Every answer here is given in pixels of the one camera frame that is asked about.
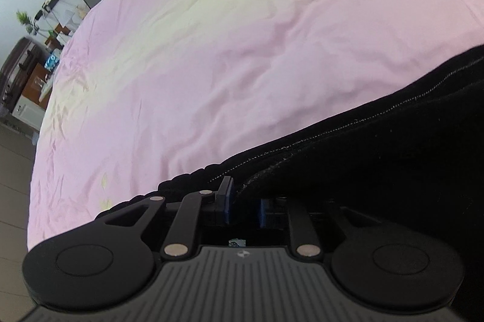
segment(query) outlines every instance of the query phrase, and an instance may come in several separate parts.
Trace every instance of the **potted plant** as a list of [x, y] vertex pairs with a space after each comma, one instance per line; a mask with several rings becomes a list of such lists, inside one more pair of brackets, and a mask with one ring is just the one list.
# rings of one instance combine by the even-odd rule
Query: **potted plant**
[[35, 23], [32, 22], [32, 19], [27, 14], [27, 12], [17, 11], [17, 20], [21, 25], [25, 26], [25, 30], [29, 34], [32, 34], [34, 36], [39, 34], [39, 35], [42, 35], [44, 38], [48, 38], [44, 34], [41, 34], [39, 31], [45, 31], [45, 32], [49, 32], [49, 31], [41, 30], [39, 26], [37, 26]]

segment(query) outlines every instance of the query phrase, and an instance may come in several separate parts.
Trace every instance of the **bed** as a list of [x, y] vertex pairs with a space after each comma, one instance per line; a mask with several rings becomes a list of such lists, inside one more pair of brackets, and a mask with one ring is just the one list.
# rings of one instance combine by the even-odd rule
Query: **bed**
[[86, 2], [40, 131], [29, 249], [484, 43], [484, 0]]

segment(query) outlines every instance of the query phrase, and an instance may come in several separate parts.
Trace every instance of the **small table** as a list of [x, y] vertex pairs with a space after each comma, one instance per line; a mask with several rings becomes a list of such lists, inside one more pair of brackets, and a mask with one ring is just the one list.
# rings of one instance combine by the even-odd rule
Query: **small table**
[[42, 89], [38, 84], [42, 83], [44, 87], [44, 80], [49, 75], [49, 71], [45, 69], [41, 64], [37, 64], [28, 78], [28, 81], [22, 90], [22, 95], [31, 100], [34, 104], [39, 105], [42, 109], [47, 108], [47, 102], [41, 103], [40, 95], [42, 93]]
[[52, 76], [50, 76], [49, 80], [47, 80], [47, 83], [44, 84], [42, 87], [42, 91], [39, 96], [39, 102], [42, 102], [47, 95], [52, 91], [52, 86], [54, 85], [54, 78], [56, 76], [57, 69], [54, 71]]
[[[69, 35], [71, 33], [71, 30], [69, 30], [67, 27], [62, 27], [62, 25], [59, 23], [57, 24], [56, 28], [54, 28], [54, 31], [58, 34], [63, 33], [65, 35]], [[64, 45], [62, 45], [56, 38], [49, 36], [47, 40], [44, 42], [44, 45], [47, 47], [54, 47], [55, 49], [62, 50], [64, 48]]]

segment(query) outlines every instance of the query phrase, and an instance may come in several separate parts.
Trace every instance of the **pink duvet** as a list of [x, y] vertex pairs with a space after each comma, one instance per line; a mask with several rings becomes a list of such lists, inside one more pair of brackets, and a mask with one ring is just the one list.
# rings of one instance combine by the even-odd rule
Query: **pink duvet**
[[484, 43], [484, 0], [103, 0], [62, 53], [28, 247]]

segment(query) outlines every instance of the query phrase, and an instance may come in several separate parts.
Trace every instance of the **black device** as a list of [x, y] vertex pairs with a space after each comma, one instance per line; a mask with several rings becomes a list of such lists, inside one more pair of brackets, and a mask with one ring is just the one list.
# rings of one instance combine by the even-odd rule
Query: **black device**
[[[454, 249], [332, 201], [152, 196], [43, 241], [25, 322], [457, 322]], [[246, 247], [233, 247], [243, 239]]]

